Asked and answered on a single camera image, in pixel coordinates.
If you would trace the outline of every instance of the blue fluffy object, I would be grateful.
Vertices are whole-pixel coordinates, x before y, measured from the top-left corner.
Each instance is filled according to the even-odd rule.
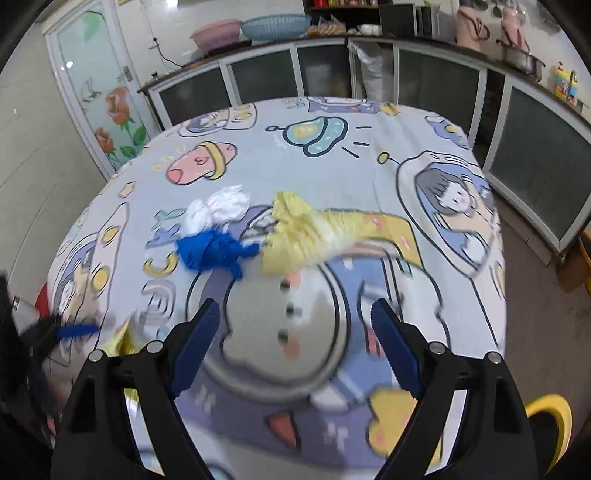
[[[189,270],[201,273],[217,267],[227,268],[238,280],[242,278],[238,258],[254,257],[258,251],[258,244],[243,247],[229,233],[217,230],[204,230],[177,240],[178,255]]]

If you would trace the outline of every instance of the blue plastic basket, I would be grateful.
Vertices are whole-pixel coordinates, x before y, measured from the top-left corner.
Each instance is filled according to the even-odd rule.
[[[286,40],[306,33],[311,20],[309,15],[267,15],[246,20],[241,27],[244,36],[251,40]]]

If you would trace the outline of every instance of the blue cloth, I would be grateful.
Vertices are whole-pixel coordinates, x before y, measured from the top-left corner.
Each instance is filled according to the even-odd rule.
[[[66,325],[57,331],[57,337],[60,340],[68,338],[84,337],[98,333],[99,326],[94,323],[78,323],[77,325]]]
[[[177,240],[178,255],[189,270],[201,273],[216,267],[227,268],[238,280],[242,278],[238,258],[254,257],[258,251],[258,244],[243,247],[229,233],[217,230],[204,230]]]

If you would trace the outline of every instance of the pink plastic basin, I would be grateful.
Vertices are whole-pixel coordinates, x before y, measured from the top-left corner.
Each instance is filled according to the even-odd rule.
[[[205,53],[214,48],[237,43],[238,37],[240,37],[240,20],[235,18],[207,24],[191,34],[195,45]]]

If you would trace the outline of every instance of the glass cabinet door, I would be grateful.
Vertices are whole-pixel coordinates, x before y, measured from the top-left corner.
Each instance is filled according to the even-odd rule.
[[[433,111],[470,132],[478,70],[413,51],[399,50],[398,103]]]
[[[289,50],[240,60],[228,68],[234,73],[242,103],[298,96]]]
[[[565,120],[516,88],[490,173],[559,240],[591,193],[591,145]]]
[[[199,73],[162,90],[160,98],[172,125],[230,106],[219,68]]]
[[[298,48],[304,95],[351,97],[349,52],[345,45]]]

